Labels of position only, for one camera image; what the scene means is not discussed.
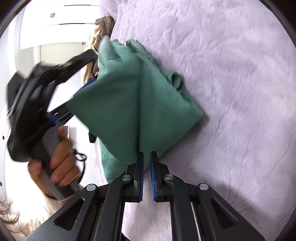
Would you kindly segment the person's left hand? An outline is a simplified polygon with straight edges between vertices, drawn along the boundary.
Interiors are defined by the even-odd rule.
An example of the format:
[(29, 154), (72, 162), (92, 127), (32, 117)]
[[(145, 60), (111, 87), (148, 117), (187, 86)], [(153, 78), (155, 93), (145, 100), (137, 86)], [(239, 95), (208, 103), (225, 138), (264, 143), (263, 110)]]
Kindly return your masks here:
[[(61, 126), (58, 129), (60, 143), (57, 145), (50, 161), (50, 168), (53, 173), (50, 177), (52, 184), (58, 184), (59, 187), (64, 187), (76, 181), (81, 176), (77, 161), (72, 153), (73, 143), (66, 137), (66, 129)], [(28, 172), (31, 179), (39, 187), (44, 195), (54, 198), (54, 195), (46, 187), (41, 179), (42, 163), (39, 160), (32, 160), (28, 164)]]

